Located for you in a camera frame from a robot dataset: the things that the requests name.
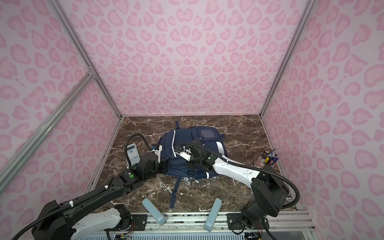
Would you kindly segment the navy blue student backpack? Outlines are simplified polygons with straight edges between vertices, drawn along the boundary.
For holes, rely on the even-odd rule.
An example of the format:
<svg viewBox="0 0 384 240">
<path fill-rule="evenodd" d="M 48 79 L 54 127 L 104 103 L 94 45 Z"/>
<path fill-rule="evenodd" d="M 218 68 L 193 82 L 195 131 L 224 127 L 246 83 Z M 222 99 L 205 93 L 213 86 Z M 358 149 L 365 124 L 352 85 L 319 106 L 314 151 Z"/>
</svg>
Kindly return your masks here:
<svg viewBox="0 0 384 240">
<path fill-rule="evenodd" d="M 157 144 L 150 147 L 150 150 L 158 156 L 163 173 L 177 178 L 171 194 L 171 209 L 175 207 L 176 194 L 182 179 L 209 179 L 219 175 L 200 165 L 193 153 L 199 154 L 202 150 L 195 149 L 190 143 L 224 156 L 228 155 L 224 146 L 225 135 L 220 134 L 216 128 L 197 126 L 182 129 L 179 122 L 175 124 L 174 130 L 167 132 Z"/>
</svg>

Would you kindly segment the grey pocket calculator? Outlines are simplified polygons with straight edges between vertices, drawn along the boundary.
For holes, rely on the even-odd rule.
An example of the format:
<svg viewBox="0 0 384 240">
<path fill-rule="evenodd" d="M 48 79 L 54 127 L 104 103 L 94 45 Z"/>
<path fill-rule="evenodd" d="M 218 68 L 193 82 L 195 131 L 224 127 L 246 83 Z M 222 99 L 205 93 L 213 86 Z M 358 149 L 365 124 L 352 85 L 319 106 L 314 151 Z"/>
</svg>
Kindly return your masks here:
<svg viewBox="0 0 384 240">
<path fill-rule="evenodd" d="M 126 158 L 127 158 L 129 168 L 140 162 L 141 158 L 139 155 L 137 145 L 135 143 L 127 145 L 125 151 L 127 154 Z"/>
</svg>

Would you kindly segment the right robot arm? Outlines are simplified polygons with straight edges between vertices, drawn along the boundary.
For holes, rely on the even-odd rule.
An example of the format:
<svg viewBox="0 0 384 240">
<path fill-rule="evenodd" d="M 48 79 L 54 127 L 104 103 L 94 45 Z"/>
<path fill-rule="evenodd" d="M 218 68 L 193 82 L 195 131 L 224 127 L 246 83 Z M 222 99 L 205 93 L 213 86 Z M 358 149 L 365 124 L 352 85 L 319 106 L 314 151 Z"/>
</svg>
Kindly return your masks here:
<svg viewBox="0 0 384 240">
<path fill-rule="evenodd" d="M 252 190 L 254 199 L 240 213 L 245 229 L 263 227 L 266 216 L 277 217 L 281 210 L 293 207 L 300 200 L 298 187 L 270 166 L 259 168 L 241 164 L 201 144 L 189 143 L 181 149 L 180 156 L 191 167 L 201 167 L 206 173 L 227 176 Z"/>
</svg>

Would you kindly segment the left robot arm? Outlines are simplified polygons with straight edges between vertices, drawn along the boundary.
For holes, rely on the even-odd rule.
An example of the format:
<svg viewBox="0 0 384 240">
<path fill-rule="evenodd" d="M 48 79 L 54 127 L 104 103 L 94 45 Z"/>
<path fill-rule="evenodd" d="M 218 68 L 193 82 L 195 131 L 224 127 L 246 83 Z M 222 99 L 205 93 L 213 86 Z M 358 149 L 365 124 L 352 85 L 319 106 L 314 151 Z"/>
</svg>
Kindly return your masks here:
<svg viewBox="0 0 384 240">
<path fill-rule="evenodd" d="M 147 145 L 147 148 L 149 153 L 141 157 L 138 163 L 111 178 L 106 185 L 61 204 L 56 201 L 47 203 L 39 217 L 13 238 L 18 240 L 27 231 L 31 231 L 36 240 L 69 240 L 74 237 L 79 233 L 75 225 L 87 215 L 142 187 L 157 174 L 166 173 L 166 165 L 161 162 L 161 152 L 164 148 L 161 143 Z"/>
</svg>

